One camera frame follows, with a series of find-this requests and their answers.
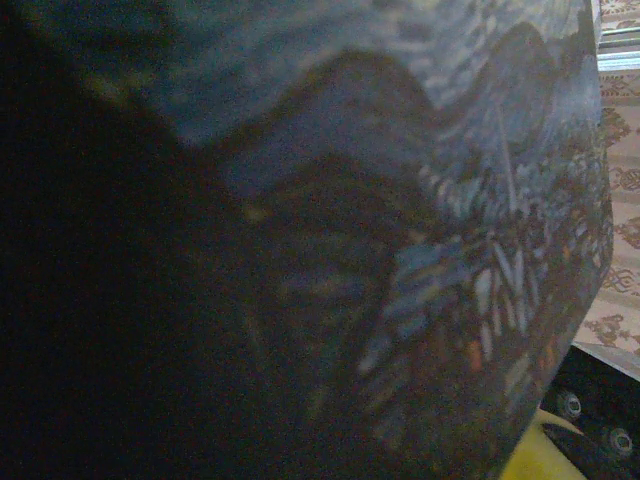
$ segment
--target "patterned wall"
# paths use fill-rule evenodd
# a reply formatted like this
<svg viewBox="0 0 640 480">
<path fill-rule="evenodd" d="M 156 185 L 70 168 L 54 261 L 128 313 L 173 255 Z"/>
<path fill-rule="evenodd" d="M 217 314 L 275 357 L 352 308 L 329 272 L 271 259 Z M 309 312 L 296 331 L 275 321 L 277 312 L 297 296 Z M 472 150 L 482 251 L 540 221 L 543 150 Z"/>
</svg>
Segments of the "patterned wall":
<svg viewBox="0 0 640 480">
<path fill-rule="evenodd" d="M 603 1 L 605 21 L 640 0 Z M 600 75 L 614 217 L 614 258 L 576 341 L 640 356 L 640 71 Z"/>
</svg>

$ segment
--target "yellow object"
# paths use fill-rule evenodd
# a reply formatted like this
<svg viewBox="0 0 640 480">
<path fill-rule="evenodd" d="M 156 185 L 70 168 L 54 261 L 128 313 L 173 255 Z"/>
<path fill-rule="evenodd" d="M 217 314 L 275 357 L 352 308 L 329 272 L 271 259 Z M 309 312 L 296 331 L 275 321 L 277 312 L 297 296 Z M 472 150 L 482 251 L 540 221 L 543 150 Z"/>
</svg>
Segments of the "yellow object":
<svg viewBox="0 0 640 480">
<path fill-rule="evenodd" d="M 544 434 L 544 423 L 554 423 L 582 433 L 566 420 L 538 410 L 511 455 L 501 480 L 585 480 L 580 470 Z"/>
</svg>

